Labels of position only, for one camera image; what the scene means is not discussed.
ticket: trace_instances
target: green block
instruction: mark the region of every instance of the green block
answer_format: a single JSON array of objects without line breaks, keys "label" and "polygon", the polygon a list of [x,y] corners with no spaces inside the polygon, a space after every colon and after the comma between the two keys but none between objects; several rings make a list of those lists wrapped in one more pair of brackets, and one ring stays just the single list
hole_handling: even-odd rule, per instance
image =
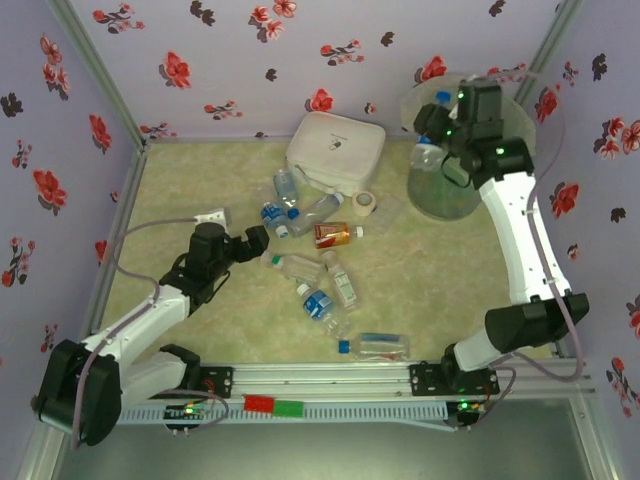
[{"label": "green block", "polygon": [[304,403],[276,400],[273,415],[276,417],[304,418]]}]

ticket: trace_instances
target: purple wall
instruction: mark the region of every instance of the purple wall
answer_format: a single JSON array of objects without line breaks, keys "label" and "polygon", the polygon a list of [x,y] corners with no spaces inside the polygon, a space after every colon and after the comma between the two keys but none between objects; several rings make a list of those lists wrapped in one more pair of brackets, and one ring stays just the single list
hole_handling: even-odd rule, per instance
[{"label": "purple wall", "polygon": [[[546,69],[560,85],[567,136],[540,196],[556,257],[574,291],[589,296],[579,331],[627,478],[640,469],[640,64],[629,57],[636,15],[640,3],[631,0],[585,2]],[[542,98],[540,87],[534,95],[541,167],[561,116],[553,95]]]},{"label": "purple wall", "polygon": [[50,350],[79,339],[134,148],[44,2],[7,2],[1,24],[0,476],[11,479]]},{"label": "purple wall", "polygon": [[307,109],[400,133],[401,98],[444,67],[528,64],[558,0],[71,3],[146,136],[224,138],[292,135]]}]

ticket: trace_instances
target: small bottle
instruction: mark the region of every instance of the small bottle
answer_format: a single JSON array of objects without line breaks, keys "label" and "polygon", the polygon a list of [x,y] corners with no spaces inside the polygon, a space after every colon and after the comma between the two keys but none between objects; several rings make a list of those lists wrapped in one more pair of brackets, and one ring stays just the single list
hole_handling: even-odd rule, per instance
[{"label": "small bottle", "polygon": [[287,207],[287,216],[293,220],[300,211],[298,205],[298,189],[293,174],[284,168],[279,169],[273,176],[273,186],[280,202]]},{"label": "small bottle", "polygon": [[338,254],[333,250],[329,250],[322,254],[322,260],[324,260],[324,264],[327,266],[327,272],[329,272],[329,276],[333,281],[333,287],[342,306],[348,312],[358,308],[360,306],[358,296],[356,295],[349,275],[347,275],[340,260],[338,260]]},{"label": "small bottle", "polygon": [[364,236],[361,225],[349,226],[344,222],[320,223],[314,225],[316,248],[337,247],[346,245],[355,238]]},{"label": "small bottle", "polygon": [[353,340],[340,340],[341,354],[353,353],[358,360],[398,362],[409,360],[409,338],[388,333],[361,333]]},{"label": "small bottle", "polygon": [[333,301],[322,290],[313,290],[302,284],[296,291],[302,297],[302,308],[311,319],[321,324],[326,333],[341,340],[351,330],[351,323],[339,318],[335,313]]},{"label": "small bottle", "polygon": [[256,190],[255,198],[260,205],[260,216],[264,226],[276,232],[280,238],[289,235],[287,224],[289,223],[284,209],[275,200],[273,189],[268,185],[263,185]]},{"label": "small bottle", "polygon": [[291,234],[294,237],[301,237],[310,232],[315,224],[324,222],[336,213],[342,202],[344,197],[341,193],[325,195],[291,221]]},{"label": "small bottle", "polygon": [[260,257],[260,264],[282,273],[298,283],[315,286],[320,281],[324,266],[298,255],[274,255],[269,250]]}]

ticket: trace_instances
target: wire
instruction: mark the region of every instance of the wire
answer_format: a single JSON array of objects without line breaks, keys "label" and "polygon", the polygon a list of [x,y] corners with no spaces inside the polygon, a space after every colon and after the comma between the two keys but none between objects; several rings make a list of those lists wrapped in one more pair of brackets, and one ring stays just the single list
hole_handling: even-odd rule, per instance
[{"label": "wire", "polygon": [[74,410],[73,410],[73,423],[71,426],[71,449],[72,450],[77,450],[78,447],[80,446],[80,421],[82,418],[82,400],[84,398],[84,389],[87,383],[87,377],[89,375],[89,369],[91,368],[91,365],[93,365],[93,362],[98,357],[98,354],[108,344],[109,340],[115,337],[118,333],[120,333],[123,329],[127,328],[133,322],[135,322],[147,311],[149,311],[153,306],[153,304],[158,300],[158,297],[160,296],[160,284],[155,278],[150,277],[148,275],[141,275],[139,273],[130,272],[129,270],[126,270],[120,266],[118,262],[118,258],[120,255],[120,251],[122,250],[122,244],[124,242],[124,239],[127,236],[131,235],[132,233],[135,233],[138,230],[142,230],[144,228],[153,227],[156,225],[172,224],[172,223],[192,223],[192,222],[195,223],[195,221],[196,219],[192,217],[192,218],[174,218],[169,220],[155,220],[153,222],[146,222],[124,232],[122,235],[120,235],[116,239],[113,247],[111,248],[108,255],[109,258],[107,261],[113,261],[116,265],[116,270],[122,273],[123,275],[126,275],[131,278],[135,278],[138,280],[144,280],[153,284],[153,297],[151,302],[147,302],[144,305],[144,307],[142,307],[137,312],[132,313],[120,325],[118,325],[111,332],[109,332],[107,336],[103,338],[102,341],[96,346],[93,352],[91,352],[91,354],[89,355],[89,358],[87,358],[87,361],[84,364],[84,367],[82,367],[82,371],[80,372],[80,377],[78,378],[78,388],[76,390],[76,401],[75,401]]}]

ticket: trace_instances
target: white plastic box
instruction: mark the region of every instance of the white plastic box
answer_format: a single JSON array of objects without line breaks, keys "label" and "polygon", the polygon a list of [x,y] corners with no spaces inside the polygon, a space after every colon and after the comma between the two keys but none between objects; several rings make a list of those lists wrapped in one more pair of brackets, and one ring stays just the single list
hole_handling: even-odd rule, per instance
[{"label": "white plastic box", "polygon": [[289,144],[287,165],[299,181],[351,197],[371,187],[385,137],[378,125],[312,112]]}]

